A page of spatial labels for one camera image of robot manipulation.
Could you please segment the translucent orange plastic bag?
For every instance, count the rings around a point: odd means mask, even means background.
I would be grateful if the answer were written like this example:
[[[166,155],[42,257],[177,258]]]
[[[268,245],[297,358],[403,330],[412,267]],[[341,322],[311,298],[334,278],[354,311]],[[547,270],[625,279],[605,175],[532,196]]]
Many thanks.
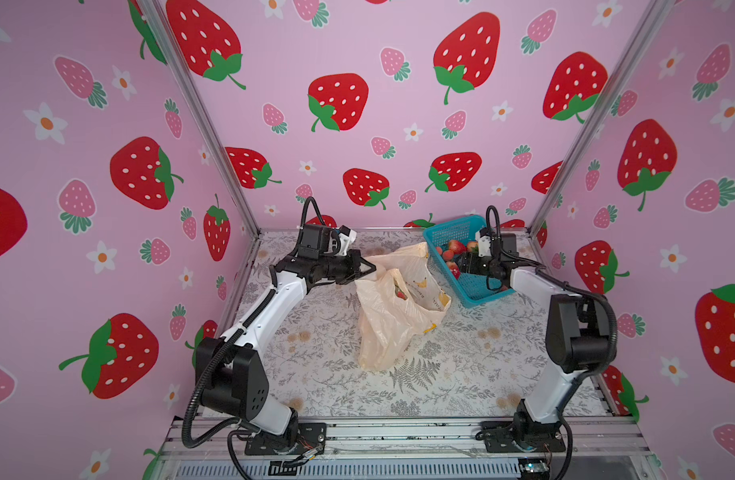
[[[360,304],[361,344],[357,363],[366,371],[385,371],[405,354],[411,340],[443,323],[451,296],[429,269],[425,242],[367,258],[375,273],[355,281]],[[399,286],[407,300],[395,296]]]

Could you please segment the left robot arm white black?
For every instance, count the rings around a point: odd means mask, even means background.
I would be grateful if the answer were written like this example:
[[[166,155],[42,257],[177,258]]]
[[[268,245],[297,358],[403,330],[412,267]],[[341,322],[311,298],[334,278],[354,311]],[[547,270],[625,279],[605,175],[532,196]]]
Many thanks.
[[[283,320],[320,286],[346,285],[377,266],[352,247],[356,232],[306,224],[293,250],[269,267],[270,283],[255,304],[217,338],[195,350],[195,388],[185,419],[206,407],[260,431],[285,436],[296,430],[294,410],[270,393],[262,354]]]

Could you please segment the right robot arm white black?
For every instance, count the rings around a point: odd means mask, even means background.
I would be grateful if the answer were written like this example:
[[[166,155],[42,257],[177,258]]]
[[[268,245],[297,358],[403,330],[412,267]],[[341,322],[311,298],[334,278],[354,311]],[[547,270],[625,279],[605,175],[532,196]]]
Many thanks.
[[[545,351],[549,363],[539,383],[521,400],[513,420],[477,432],[489,446],[531,451],[557,438],[563,412],[585,379],[607,369],[617,354],[615,314],[601,294],[575,288],[547,273],[545,266],[519,256],[515,236],[485,227],[477,247],[459,261],[465,274],[483,276],[547,310]]]

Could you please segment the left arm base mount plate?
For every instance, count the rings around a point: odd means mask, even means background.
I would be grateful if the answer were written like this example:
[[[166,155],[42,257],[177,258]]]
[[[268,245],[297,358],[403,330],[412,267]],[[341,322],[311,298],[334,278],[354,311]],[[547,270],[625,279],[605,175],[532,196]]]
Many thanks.
[[[244,454],[247,456],[299,456],[311,450],[321,451],[325,446],[326,430],[326,423],[293,422],[281,435],[261,431],[246,442]]]

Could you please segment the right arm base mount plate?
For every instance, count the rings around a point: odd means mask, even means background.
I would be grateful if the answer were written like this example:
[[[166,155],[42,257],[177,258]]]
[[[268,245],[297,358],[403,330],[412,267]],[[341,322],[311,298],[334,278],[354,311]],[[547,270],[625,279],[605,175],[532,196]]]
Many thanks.
[[[485,421],[475,439],[483,442],[489,453],[565,453],[567,446],[559,428],[559,423]]]

